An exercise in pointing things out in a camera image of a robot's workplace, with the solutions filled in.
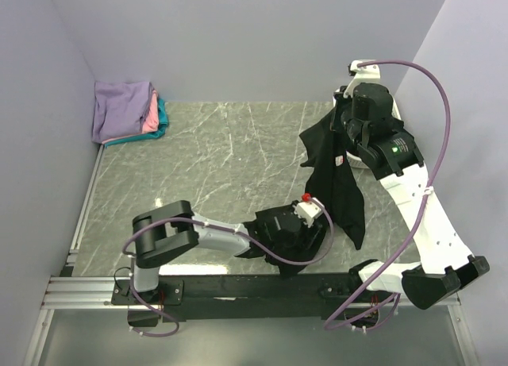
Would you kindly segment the black t-shirt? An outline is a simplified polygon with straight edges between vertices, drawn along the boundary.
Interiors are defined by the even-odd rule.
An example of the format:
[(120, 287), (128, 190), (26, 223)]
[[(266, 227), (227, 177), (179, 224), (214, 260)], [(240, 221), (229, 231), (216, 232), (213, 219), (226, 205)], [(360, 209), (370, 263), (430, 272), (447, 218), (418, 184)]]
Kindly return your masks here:
[[(354, 244), (355, 249), (360, 249), (366, 231), (364, 197), (356, 184), (347, 160), (346, 147), (342, 141), (344, 135), (331, 129), (332, 116), (333, 112), (328, 112), (319, 122), (299, 135), (307, 153), (307, 161), (301, 166), (313, 169), (311, 176), (306, 181), (305, 192), (320, 201), (326, 212), (329, 213), (333, 224), (338, 225), (344, 231)], [(252, 238), (254, 238), (253, 221), (244, 223)], [(240, 254), (239, 257), (246, 259), (263, 257), (266, 262), (279, 268), (279, 274), (283, 278), (292, 277), (298, 274), (308, 261), (324, 254), (323, 242), (326, 241), (330, 244), (333, 241), (326, 235), (328, 229), (329, 223), (322, 215), (321, 247), (316, 253), (311, 255), (277, 255), (274, 253), (289, 260), (290, 264), (277, 260), (254, 244), (250, 244), (249, 250)]]

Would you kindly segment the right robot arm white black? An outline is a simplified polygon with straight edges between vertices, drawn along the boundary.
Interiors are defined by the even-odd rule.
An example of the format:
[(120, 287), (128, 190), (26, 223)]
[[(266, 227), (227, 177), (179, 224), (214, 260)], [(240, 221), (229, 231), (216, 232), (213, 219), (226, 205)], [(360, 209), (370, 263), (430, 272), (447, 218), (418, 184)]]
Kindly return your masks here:
[(332, 127), (348, 138), (348, 146), (371, 170), (397, 206), (416, 245), (419, 259), (367, 260), (351, 268), (353, 299), (365, 302), (376, 291), (405, 295), (426, 310), (464, 289), (490, 270), (462, 242), (442, 207), (414, 136), (393, 116), (390, 91), (377, 83), (342, 86), (334, 93)]

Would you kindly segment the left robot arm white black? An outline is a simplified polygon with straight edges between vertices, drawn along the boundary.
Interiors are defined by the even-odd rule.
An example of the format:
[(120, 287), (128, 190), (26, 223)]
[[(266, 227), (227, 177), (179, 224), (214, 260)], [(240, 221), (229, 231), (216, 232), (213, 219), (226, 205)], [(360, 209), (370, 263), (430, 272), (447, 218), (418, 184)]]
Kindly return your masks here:
[(263, 257), (281, 276), (290, 277), (316, 260), (328, 230), (319, 206), (298, 201), (258, 211), (250, 222), (228, 224), (205, 218), (187, 200), (179, 200), (136, 216), (132, 226), (130, 294), (142, 304), (158, 296), (160, 268), (193, 248), (242, 259)]

